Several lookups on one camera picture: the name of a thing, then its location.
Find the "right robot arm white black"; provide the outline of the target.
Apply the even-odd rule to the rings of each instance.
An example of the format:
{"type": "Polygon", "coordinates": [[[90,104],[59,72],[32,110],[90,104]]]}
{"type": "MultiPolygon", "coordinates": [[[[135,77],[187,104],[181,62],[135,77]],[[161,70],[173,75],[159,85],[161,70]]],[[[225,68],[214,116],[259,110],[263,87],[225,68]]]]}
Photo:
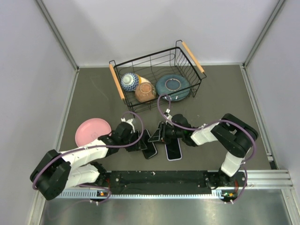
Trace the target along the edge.
{"type": "Polygon", "coordinates": [[[211,189],[231,185],[236,180],[236,173],[245,163],[250,148],[255,148],[258,132],[234,115],[227,113],[220,120],[201,127],[193,127],[182,114],[171,116],[164,113],[166,121],[161,121],[155,133],[150,136],[150,143],[164,143],[171,150],[174,158],[179,158],[182,140],[187,146],[197,147],[218,141],[227,150],[225,160],[216,175],[209,176],[206,184],[211,189]]]}

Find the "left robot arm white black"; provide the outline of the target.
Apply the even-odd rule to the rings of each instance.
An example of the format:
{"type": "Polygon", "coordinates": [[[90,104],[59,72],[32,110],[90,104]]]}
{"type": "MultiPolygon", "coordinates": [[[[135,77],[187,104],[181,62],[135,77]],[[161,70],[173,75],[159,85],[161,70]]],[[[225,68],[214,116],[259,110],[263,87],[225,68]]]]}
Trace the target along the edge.
{"type": "Polygon", "coordinates": [[[106,182],[106,174],[94,161],[115,154],[121,148],[137,149],[142,139],[143,132],[123,121],[110,134],[99,136],[84,146],[63,152],[50,150],[30,175],[33,189],[49,201],[66,188],[85,183],[101,186],[106,182]]]}

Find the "black phone case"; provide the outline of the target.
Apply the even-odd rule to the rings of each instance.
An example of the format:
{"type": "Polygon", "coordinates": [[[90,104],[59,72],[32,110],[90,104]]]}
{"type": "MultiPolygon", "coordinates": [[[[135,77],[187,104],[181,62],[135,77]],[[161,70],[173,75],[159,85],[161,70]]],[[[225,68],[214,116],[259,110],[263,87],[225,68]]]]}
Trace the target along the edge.
{"type": "Polygon", "coordinates": [[[150,132],[147,129],[143,131],[142,138],[147,145],[147,150],[142,150],[145,159],[150,159],[156,156],[158,154],[158,150],[153,142],[148,142],[148,139],[150,138],[150,132]]]}

